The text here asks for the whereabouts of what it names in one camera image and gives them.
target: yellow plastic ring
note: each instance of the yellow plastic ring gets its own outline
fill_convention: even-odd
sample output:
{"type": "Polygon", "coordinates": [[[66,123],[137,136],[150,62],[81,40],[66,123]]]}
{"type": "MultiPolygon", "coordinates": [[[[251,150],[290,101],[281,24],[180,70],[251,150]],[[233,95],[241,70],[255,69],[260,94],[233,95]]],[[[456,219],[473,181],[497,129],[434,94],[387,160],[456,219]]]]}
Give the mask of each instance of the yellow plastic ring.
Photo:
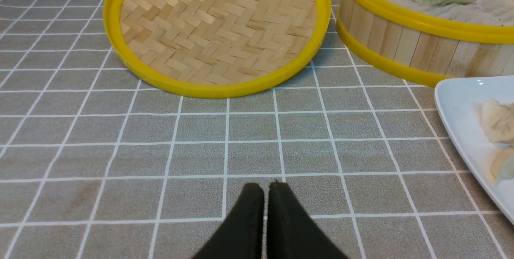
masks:
{"type": "Polygon", "coordinates": [[[105,0],[103,20],[108,39],[125,66],[145,82],[162,90],[194,98],[233,98],[258,93],[283,83],[297,74],[314,57],[325,37],[332,3],[316,0],[317,24],[303,51],[288,64],[266,76],[233,85],[199,85],[173,80],[142,63],[130,50],[121,33],[120,11],[123,0],[105,0]]]}
{"type": "Polygon", "coordinates": [[[339,14],[337,15],[337,34],[349,50],[355,53],[362,60],[384,72],[387,72],[388,74],[394,75],[404,80],[409,80],[413,83],[430,87],[435,87],[435,85],[437,85],[437,83],[441,80],[449,78],[448,76],[433,74],[430,72],[424,72],[410,68],[406,65],[397,63],[396,61],[385,58],[380,54],[369,50],[366,46],[362,45],[348,33],[348,31],[345,29],[345,26],[341,22],[339,14]]]}
{"type": "Polygon", "coordinates": [[[421,14],[386,0],[355,1],[384,19],[428,34],[474,43],[514,44],[514,27],[451,21],[421,14]]]}

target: bamboo steamer lid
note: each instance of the bamboo steamer lid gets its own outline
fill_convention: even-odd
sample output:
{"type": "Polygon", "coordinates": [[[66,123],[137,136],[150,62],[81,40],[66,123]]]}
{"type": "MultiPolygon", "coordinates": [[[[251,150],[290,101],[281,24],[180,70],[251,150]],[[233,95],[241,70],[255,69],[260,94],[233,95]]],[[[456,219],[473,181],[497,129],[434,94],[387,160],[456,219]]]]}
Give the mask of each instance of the bamboo steamer lid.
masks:
{"type": "Polygon", "coordinates": [[[116,49],[125,65],[185,96],[229,98],[273,87],[308,63],[323,39],[312,41],[315,32],[328,25],[319,0],[106,0],[106,7],[116,2],[119,29],[108,36],[115,49],[130,51],[116,49]]]}

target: woven bamboo lid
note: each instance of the woven bamboo lid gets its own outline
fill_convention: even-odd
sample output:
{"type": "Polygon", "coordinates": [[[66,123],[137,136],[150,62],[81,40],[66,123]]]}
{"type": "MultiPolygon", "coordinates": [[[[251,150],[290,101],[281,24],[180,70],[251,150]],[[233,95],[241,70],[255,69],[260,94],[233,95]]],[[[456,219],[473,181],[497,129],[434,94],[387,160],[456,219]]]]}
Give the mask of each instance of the woven bamboo lid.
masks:
{"type": "MultiPolygon", "coordinates": [[[[123,44],[140,63],[158,73],[161,82],[167,78],[166,83],[181,85],[180,89],[215,90],[244,87],[244,83],[273,78],[275,72],[291,67],[319,27],[318,12],[316,0],[122,0],[118,17],[123,44]]],[[[308,47],[309,59],[321,45],[317,39],[314,51],[308,47]]],[[[292,69],[287,75],[282,73],[281,81],[272,79],[274,85],[266,87],[290,78],[307,62],[293,67],[294,73],[292,69]]],[[[135,73],[153,84],[142,71],[135,73]]],[[[253,93],[264,90],[248,87],[254,88],[253,93]]],[[[218,96],[243,92],[225,91],[218,96]]]]}

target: white grid line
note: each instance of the white grid line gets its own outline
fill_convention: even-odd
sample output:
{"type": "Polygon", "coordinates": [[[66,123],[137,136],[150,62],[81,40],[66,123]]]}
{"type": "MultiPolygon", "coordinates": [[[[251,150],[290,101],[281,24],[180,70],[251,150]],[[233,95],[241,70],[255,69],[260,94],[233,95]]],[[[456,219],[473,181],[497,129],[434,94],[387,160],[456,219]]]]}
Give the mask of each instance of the white grid line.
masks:
{"type": "MultiPolygon", "coordinates": [[[[339,139],[334,138],[336,142],[366,142],[366,141],[422,141],[436,140],[438,138],[369,138],[369,139],[339,139]]],[[[281,142],[329,142],[331,139],[282,139],[281,142]]],[[[255,140],[255,141],[229,141],[231,144],[252,144],[252,143],[278,143],[278,140],[255,140]]],[[[0,147],[51,147],[51,146],[111,146],[111,145],[163,145],[171,142],[110,142],[110,143],[67,143],[67,144],[8,144],[0,145],[0,147]]],[[[175,144],[224,144],[225,141],[178,141],[175,144]]]]}
{"type": "MultiPolygon", "coordinates": [[[[60,71],[75,71],[75,70],[99,70],[100,67],[84,67],[84,68],[61,68],[59,69],[60,71]]],[[[125,71],[126,68],[121,68],[121,67],[118,67],[118,68],[105,68],[104,70],[123,70],[125,71]]],[[[0,72],[7,72],[7,71],[11,71],[11,69],[0,69],[0,72]]],[[[15,71],[55,71],[55,68],[18,68],[16,69],[15,71]]]]}
{"type": "Polygon", "coordinates": [[[222,195],[222,218],[226,218],[226,187],[228,182],[228,145],[229,145],[229,131],[230,131],[230,99],[226,100],[226,114],[225,114],[225,139],[224,139],[224,154],[223,154],[223,195],[222,195]]]}
{"type": "MultiPolygon", "coordinates": [[[[86,25],[84,25],[84,27],[82,28],[82,30],[84,31],[84,29],[86,29],[86,27],[88,26],[89,22],[86,23],[86,25]]],[[[75,44],[77,43],[77,41],[79,40],[79,37],[80,35],[77,36],[77,38],[75,39],[75,41],[73,41],[73,43],[71,44],[70,46],[70,49],[72,49],[75,44]]],[[[66,57],[68,56],[69,52],[67,52],[64,57],[62,58],[61,60],[61,63],[59,64],[59,66],[57,67],[57,69],[55,70],[55,72],[53,73],[52,77],[50,78],[50,80],[48,80],[48,82],[46,83],[44,89],[47,89],[48,86],[50,85],[50,83],[52,82],[53,78],[55,77],[55,75],[57,74],[57,71],[59,70],[59,68],[63,65],[64,61],[66,60],[66,57]]],[[[95,79],[98,78],[98,76],[100,75],[100,72],[101,70],[98,71],[95,79]]],[[[86,103],[86,100],[88,99],[88,94],[86,94],[84,100],[82,101],[82,105],[81,105],[81,109],[79,109],[79,111],[81,111],[86,103]]],[[[31,114],[31,112],[33,111],[33,109],[35,108],[37,102],[41,99],[41,97],[43,96],[43,92],[40,93],[40,95],[36,98],[36,100],[34,101],[33,105],[31,106],[31,108],[29,109],[29,111],[27,112],[27,115],[31,114]]],[[[28,210],[27,210],[27,213],[25,214],[24,218],[23,218],[23,221],[22,223],[20,224],[20,226],[18,227],[18,230],[16,231],[12,241],[11,241],[11,244],[9,245],[9,248],[7,249],[7,252],[5,254],[5,259],[9,259],[9,257],[11,256],[11,253],[12,251],[14,250],[14,246],[16,245],[16,242],[18,241],[18,237],[20,237],[20,233],[22,232],[22,229],[23,229],[23,226],[24,224],[27,222],[28,218],[30,217],[31,215],[31,212],[33,210],[33,208],[35,207],[35,204],[37,202],[37,199],[39,199],[39,196],[41,194],[41,191],[43,190],[43,187],[45,185],[45,182],[46,182],[46,178],[48,178],[48,175],[50,174],[50,170],[52,169],[52,166],[54,164],[54,162],[57,160],[57,158],[59,157],[62,149],[64,148],[64,143],[66,143],[66,141],[68,140],[69,136],[71,135],[71,131],[73,130],[73,127],[75,126],[75,123],[78,119],[78,116],[76,116],[73,121],[71,122],[71,125],[68,129],[68,132],[66,133],[66,136],[64,137],[63,141],[62,141],[62,144],[61,146],[59,147],[59,149],[57,150],[57,153],[55,154],[55,157],[52,159],[52,161],[50,162],[50,164],[48,165],[46,171],[45,171],[45,174],[44,174],[44,177],[43,177],[43,180],[41,181],[40,185],[39,185],[39,188],[37,189],[37,192],[35,194],[35,197],[33,198],[32,202],[31,202],[31,206],[29,206],[28,210]]],[[[18,127],[16,129],[16,131],[12,134],[11,138],[9,139],[9,142],[7,143],[7,145],[11,144],[12,141],[14,140],[14,138],[16,137],[16,135],[18,134],[18,131],[21,129],[22,127],[22,124],[24,123],[24,121],[26,120],[26,117],[23,118],[20,123],[18,124],[18,127]]],[[[5,151],[6,151],[7,148],[3,149],[2,152],[0,152],[0,158],[2,158],[2,156],[4,155],[5,151]]]]}
{"type": "MultiPolygon", "coordinates": [[[[436,111],[437,109],[423,109],[424,111],[436,111]]],[[[322,111],[322,110],[307,110],[307,111],[280,111],[277,112],[276,115],[279,114],[310,114],[310,113],[373,113],[373,111],[369,109],[362,109],[362,110],[328,110],[328,111],[322,111]]],[[[419,109],[381,109],[377,110],[375,112],[420,112],[419,109]]],[[[220,116],[225,115],[224,112],[189,112],[189,113],[182,113],[182,116],[220,116]]],[[[242,115],[242,114],[275,114],[274,112],[270,111],[262,111],[262,112],[230,112],[232,115],[242,115]]],[[[81,114],[79,117],[98,117],[98,118],[105,118],[108,116],[125,116],[126,113],[106,113],[106,114],[81,114]]],[[[131,113],[131,116],[176,116],[177,113],[155,113],[155,112],[136,112],[131,113]]],[[[76,116],[75,114],[31,114],[29,116],[24,116],[21,114],[4,114],[1,115],[0,118],[71,118],[76,116]]]]}
{"type": "Polygon", "coordinates": [[[21,9],[25,9],[25,8],[95,8],[96,6],[95,5],[64,5],[64,6],[14,6],[14,5],[3,5],[3,4],[0,4],[0,8],[21,8],[21,9]]]}
{"type": "MultiPolygon", "coordinates": [[[[77,18],[77,19],[8,19],[8,18],[0,18],[0,20],[3,20],[3,21],[89,21],[89,19],[87,19],[87,18],[81,18],[81,19],[79,19],[79,18],[77,18]]],[[[92,18],[91,19],[91,21],[101,21],[101,20],[103,20],[103,19],[102,18],[92,18]]]]}
{"type": "MultiPolygon", "coordinates": [[[[369,172],[354,172],[354,173],[286,173],[284,176],[288,177],[327,177],[327,176],[340,176],[345,177],[357,175],[428,175],[428,174],[449,174],[449,173],[470,173],[468,170],[462,171],[369,171],[369,172]]],[[[16,184],[16,183],[31,183],[31,182],[69,182],[69,181],[97,181],[97,180],[162,180],[162,179],[222,179],[224,174],[218,175],[124,175],[112,177],[67,177],[67,178],[39,178],[39,179],[6,179],[0,180],[0,184],[16,184]]],[[[243,175],[226,175],[227,178],[276,178],[281,177],[281,173],[254,173],[243,175]]]]}
{"type": "MultiPolygon", "coordinates": [[[[5,33],[4,36],[36,36],[37,33],[5,33]]],[[[43,36],[58,36],[58,35],[105,35],[105,32],[85,32],[85,33],[44,33],[43,36]]]]}
{"type": "MultiPolygon", "coordinates": [[[[2,32],[2,34],[0,35],[0,39],[4,39],[4,36],[6,35],[6,32],[8,32],[9,30],[11,30],[11,28],[18,22],[18,20],[15,20],[13,23],[11,23],[11,25],[9,25],[9,27],[6,28],[6,30],[4,30],[4,32],[2,32]]],[[[20,61],[18,61],[18,63],[16,63],[16,65],[14,66],[13,69],[11,69],[11,71],[7,74],[7,76],[4,78],[4,80],[2,82],[0,82],[0,89],[2,88],[2,86],[6,83],[6,81],[9,79],[9,77],[14,73],[14,71],[18,68],[18,66],[20,66],[20,64],[22,63],[22,61],[27,57],[27,55],[29,54],[29,52],[35,47],[35,45],[39,42],[39,40],[43,37],[43,34],[50,28],[50,25],[51,23],[48,23],[48,26],[46,26],[46,28],[43,30],[43,32],[41,34],[36,34],[35,36],[39,36],[35,41],[34,43],[31,45],[31,48],[29,48],[29,50],[27,50],[27,52],[25,52],[22,57],[20,58],[20,61]]]]}
{"type": "MultiPolygon", "coordinates": [[[[348,51],[348,56],[350,58],[350,61],[352,62],[353,65],[355,65],[355,62],[349,52],[348,51]]],[[[394,157],[393,155],[393,151],[391,150],[391,146],[389,145],[389,142],[387,141],[387,137],[384,133],[384,130],[382,129],[382,125],[380,124],[380,120],[378,119],[378,116],[376,114],[376,112],[374,111],[374,108],[373,108],[373,104],[371,103],[371,100],[369,99],[369,95],[367,94],[367,91],[366,91],[366,88],[364,87],[364,83],[362,82],[362,78],[360,77],[360,74],[359,74],[359,71],[357,70],[357,67],[354,68],[355,69],[355,74],[357,75],[357,78],[359,80],[359,82],[361,83],[362,85],[362,91],[364,92],[364,95],[366,97],[366,101],[369,105],[369,108],[373,111],[373,117],[375,119],[375,122],[378,126],[378,130],[380,131],[380,136],[382,136],[382,138],[384,138],[384,142],[385,142],[385,146],[387,147],[387,150],[388,150],[388,153],[389,153],[389,156],[391,157],[391,160],[393,161],[393,164],[395,166],[395,169],[397,171],[397,175],[398,175],[398,178],[400,179],[400,182],[402,183],[402,186],[404,188],[404,191],[405,191],[405,194],[406,194],[406,197],[409,201],[409,204],[414,212],[414,214],[417,214],[418,211],[417,211],[417,208],[416,208],[416,205],[414,204],[414,201],[412,199],[412,196],[409,192],[409,189],[407,188],[407,185],[405,184],[405,180],[404,180],[404,177],[403,175],[400,173],[400,166],[398,165],[398,162],[396,161],[396,158],[394,157]]],[[[428,238],[428,235],[426,234],[426,231],[424,229],[424,226],[423,226],[423,223],[421,221],[421,218],[418,216],[418,215],[415,215],[415,218],[418,222],[418,225],[419,225],[419,228],[422,232],[422,235],[423,235],[423,238],[424,238],[424,241],[426,243],[426,246],[430,252],[430,256],[432,259],[437,259],[437,256],[435,255],[435,251],[434,251],[434,248],[432,246],[432,244],[430,243],[430,239],[428,238]]]]}
{"type": "Polygon", "coordinates": [[[157,240],[157,233],[159,231],[159,221],[161,219],[162,215],[162,207],[164,205],[164,198],[166,194],[166,186],[167,186],[167,180],[169,179],[169,168],[171,167],[171,160],[173,158],[173,151],[175,149],[175,140],[177,138],[177,130],[178,130],[178,120],[180,119],[180,112],[182,111],[182,102],[184,101],[184,97],[181,96],[180,100],[178,101],[178,109],[177,109],[177,118],[175,119],[175,126],[173,128],[173,136],[171,138],[171,144],[169,146],[169,154],[167,156],[166,160],[166,167],[165,167],[165,175],[162,178],[162,189],[159,196],[159,205],[157,207],[157,214],[154,225],[154,232],[152,233],[152,240],[150,241],[150,249],[148,251],[148,259],[152,259],[154,257],[154,250],[155,250],[155,242],[157,240]]]}
{"type": "MultiPolygon", "coordinates": [[[[82,30],[84,30],[86,27],[88,26],[88,23],[86,23],[86,25],[84,25],[84,27],[82,28],[82,30]]],[[[9,77],[14,73],[14,70],[16,68],[18,68],[18,66],[20,66],[20,64],[22,63],[22,61],[24,60],[24,58],[27,56],[27,54],[30,52],[30,50],[39,42],[39,40],[41,39],[42,34],[39,38],[36,39],[36,41],[32,44],[31,48],[23,55],[23,57],[20,59],[20,61],[18,61],[18,63],[16,64],[16,66],[14,67],[13,71],[11,71],[9,74],[7,74],[7,76],[5,77],[4,81],[0,83],[0,89],[2,88],[2,86],[6,83],[6,81],[9,79],[9,77]]],[[[79,40],[79,35],[77,36],[77,38],[75,39],[75,41],[73,41],[73,43],[71,44],[70,46],[70,49],[71,50],[75,44],[77,43],[77,41],[79,40]]],[[[62,65],[64,64],[64,61],[66,60],[66,58],[68,57],[69,55],[69,50],[68,52],[66,52],[66,54],[63,56],[63,58],[61,59],[61,62],[59,63],[59,65],[57,66],[57,69],[54,70],[54,73],[52,74],[52,76],[50,77],[50,79],[46,82],[46,85],[44,86],[43,90],[39,92],[39,95],[38,97],[35,99],[33,105],[31,106],[31,108],[28,110],[27,114],[25,116],[22,116],[22,120],[20,121],[20,123],[18,124],[18,127],[15,129],[14,133],[12,134],[11,138],[9,138],[9,141],[7,142],[7,146],[10,145],[14,138],[16,137],[16,135],[18,134],[18,131],[20,131],[22,125],[24,124],[24,122],[27,120],[27,118],[31,115],[31,113],[33,112],[36,104],[39,102],[39,100],[41,99],[41,97],[43,96],[44,92],[48,89],[48,86],[50,85],[50,83],[52,82],[53,78],[57,75],[57,71],[62,67],[62,65]]],[[[3,149],[2,151],[0,151],[0,158],[2,158],[2,156],[4,155],[5,153],[5,150],[6,149],[3,149]]]]}
{"type": "MultiPolygon", "coordinates": [[[[314,75],[314,81],[316,82],[316,86],[319,87],[318,76],[316,76],[316,70],[314,70],[314,68],[312,69],[312,74],[314,75]]],[[[345,180],[345,176],[343,175],[343,168],[341,166],[341,160],[339,159],[339,153],[337,151],[336,142],[334,140],[334,135],[332,133],[332,128],[330,127],[330,121],[328,120],[328,114],[327,114],[327,111],[326,111],[325,102],[323,100],[323,96],[321,94],[321,89],[320,88],[318,88],[318,96],[319,96],[319,99],[320,99],[321,107],[323,109],[323,116],[325,117],[326,128],[327,128],[327,131],[328,131],[328,136],[330,138],[330,143],[332,144],[332,150],[334,152],[334,158],[335,158],[336,163],[337,163],[337,169],[339,171],[339,177],[341,179],[341,185],[343,187],[343,192],[345,193],[345,199],[347,201],[348,210],[350,211],[350,215],[353,215],[355,212],[354,212],[354,208],[353,208],[353,205],[352,205],[352,199],[350,198],[350,194],[349,194],[349,191],[348,191],[348,186],[347,186],[347,183],[346,183],[346,180],[345,180]]],[[[357,244],[359,246],[360,255],[361,255],[362,259],[366,259],[366,252],[364,250],[364,245],[362,244],[362,238],[360,236],[359,228],[358,228],[358,225],[357,225],[357,220],[355,219],[354,216],[352,216],[351,219],[352,219],[352,225],[354,227],[355,237],[357,238],[357,244]]]]}
{"type": "MultiPolygon", "coordinates": [[[[31,4],[31,6],[34,6],[34,4],[36,3],[37,0],[33,1],[33,3],[31,4]]],[[[31,9],[31,7],[27,8],[27,10],[25,10],[22,14],[20,14],[20,16],[18,17],[18,19],[12,19],[10,21],[12,21],[11,25],[9,25],[9,27],[7,27],[4,31],[2,31],[2,34],[0,35],[0,39],[4,38],[4,35],[6,34],[6,32],[8,32],[9,30],[11,30],[11,28],[18,22],[20,21],[20,18],[22,18],[25,14],[27,14],[27,12],[31,9]]]]}
{"type": "MultiPolygon", "coordinates": [[[[436,133],[434,127],[430,123],[430,121],[429,121],[428,117],[426,116],[425,112],[422,110],[421,104],[417,100],[415,94],[412,92],[412,89],[410,88],[410,85],[405,80],[404,80],[404,83],[407,86],[407,89],[409,90],[409,92],[410,92],[414,102],[416,103],[417,107],[421,110],[422,116],[423,116],[424,120],[426,121],[426,123],[428,124],[428,126],[430,128],[430,131],[433,134],[436,133]]],[[[455,167],[455,164],[451,160],[450,155],[448,155],[448,152],[446,151],[446,149],[445,149],[444,145],[442,144],[441,140],[439,140],[439,139],[436,139],[436,140],[437,140],[437,143],[439,144],[439,147],[443,151],[443,154],[445,155],[446,159],[450,163],[452,169],[454,171],[456,171],[457,168],[455,167]]],[[[466,187],[466,184],[464,184],[464,181],[462,180],[461,176],[459,175],[459,173],[455,173],[455,175],[457,176],[457,179],[459,180],[459,183],[461,184],[462,188],[464,189],[464,192],[466,193],[466,196],[468,197],[468,199],[470,200],[471,204],[473,205],[473,208],[476,211],[479,211],[479,207],[478,207],[477,203],[475,202],[475,200],[473,199],[473,196],[471,195],[470,191],[466,187]]],[[[496,239],[496,236],[492,232],[491,227],[489,226],[489,224],[487,223],[487,221],[485,220],[485,218],[483,217],[482,214],[479,214],[479,217],[480,217],[481,221],[483,222],[485,228],[487,229],[487,232],[491,236],[491,239],[494,242],[494,245],[496,246],[496,248],[498,249],[498,252],[500,253],[501,257],[503,259],[507,259],[507,256],[505,255],[505,252],[503,252],[503,249],[502,249],[500,243],[498,242],[498,240],[496,239]]]]}
{"type": "Polygon", "coordinates": [[[277,103],[277,91],[276,89],[272,89],[273,94],[273,109],[275,110],[275,127],[277,129],[277,145],[279,146],[279,159],[280,159],[280,172],[282,182],[286,182],[286,167],[284,162],[284,151],[282,149],[282,135],[280,133],[280,123],[279,123],[279,106],[277,103]]]}
{"type": "MultiPolygon", "coordinates": [[[[391,217],[432,217],[432,216],[459,216],[459,215],[498,215],[500,211],[454,211],[454,212],[432,212],[432,213],[356,213],[356,214],[330,214],[310,215],[312,219],[339,219],[339,218],[391,218],[391,217]]],[[[207,218],[178,218],[178,219],[147,219],[147,220],[96,220],[96,221],[47,221],[27,222],[24,226],[76,226],[76,225],[120,225],[120,224],[165,224],[165,223],[190,223],[223,221],[221,217],[207,218]]],[[[20,223],[0,223],[0,228],[19,227],[20,223]]]]}
{"type": "MultiPolygon", "coordinates": [[[[24,49],[24,50],[0,50],[0,53],[1,52],[27,52],[28,50],[27,49],[24,49]]],[[[81,49],[81,48],[75,48],[75,49],[72,49],[72,50],[69,50],[70,52],[76,52],[76,51],[94,51],[94,52],[107,52],[109,51],[109,49],[81,49]]],[[[58,49],[58,50],[31,50],[31,52],[68,52],[68,50],[64,50],[64,49],[58,49]]]]}
{"type": "MultiPolygon", "coordinates": [[[[127,124],[127,121],[129,120],[130,112],[132,110],[132,107],[134,106],[134,101],[136,100],[136,96],[137,96],[137,90],[138,90],[139,86],[141,85],[141,81],[142,80],[139,80],[139,82],[137,84],[136,91],[134,92],[130,106],[128,107],[128,113],[126,114],[125,118],[123,119],[121,129],[118,133],[118,139],[117,139],[118,143],[121,141],[121,137],[123,136],[123,131],[125,130],[125,126],[127,124]]],[[[105,167],[105,172],[104,172],[105,178],[108,177],[108,175],[109,175],[110,166],[112,165],[112,162],[114,161],[114,157],[116,157],[116,154],[118,153],[118,149],[119,149],[119,145],[116,145],[114,147],[114,150],[112,151],[112,155],[109,159],[109,162],[107,163],[107,166],[105,167]]],[[[98,195],[96,197],[95,204],[93,205],[93,209],[91,211],[90,222],[92,222],[94,220],[96,212],[98,210],[98,206],[100,204],[100,199],[102,198],[103,190],[105,189],[105,184],[107,182],[107,180],[105,178],[102,179],[100,189],[98,190],[98,195]]],[[[86,227],[86,231],[84,232],[84,237],[82,238],[82,241],[80,243],[80,248],[79,248],[79,251],[77,252],[77,259],[81,259],[82,253],[84,252],[84,247],[86,245],[86,241],[88,240],[88,236],[89,236],[89,233],[91,230],[92,224],[90,222],[88,223],[88,226],[86,227]]]]}
{"type": "MultiPolygon", "coordinates": [[[[104,69],[104,71],[110,71],[110,70],[117,70],[121,71],[121,69],[116,68],[107,68],[104,69]]],[[[344,89],[344,88],[361,88],[361,86],[321,86],[320,89],[344,89]]],[[[404,86],[381,86],[381,85],[371,85],[366,86],[366,88],[405,88],[404,86]]],[[[303,86],[303,87],[276,87],[275,89],[317,89],[316,87],[312,86],[303,86]]],[[[143,88],[140,89],[140,91],[147,91],[147,90],[158,90],[157,88],[143,88]]],[[[84,89],[50,89],[50,90],[43,90],[44,92],[88,92],[84,89]]],[[[134,89],[94,89],[92,92],[98,92],[98,91],[134,91],[134,89]]],[[[0,93],[24,93],[24,92],[41,92],[41,90],[0,90],[0,93]]]]}

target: white plate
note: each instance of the white plate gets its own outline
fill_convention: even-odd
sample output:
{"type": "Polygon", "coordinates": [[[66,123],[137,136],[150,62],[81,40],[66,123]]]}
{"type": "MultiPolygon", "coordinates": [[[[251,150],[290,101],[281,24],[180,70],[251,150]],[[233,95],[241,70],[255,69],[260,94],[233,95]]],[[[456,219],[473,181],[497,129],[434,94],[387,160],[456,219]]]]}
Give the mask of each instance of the white plate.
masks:
{"type": "Polygon", "coordinates": [[[452,78],[435,87],[435,104],[448,134],[475,178],[514,224],[514,179],[496,185],[490,165],[502,145],[483,134],[479,112],[489,98],[514,103],[514,76],[452,78]]]}

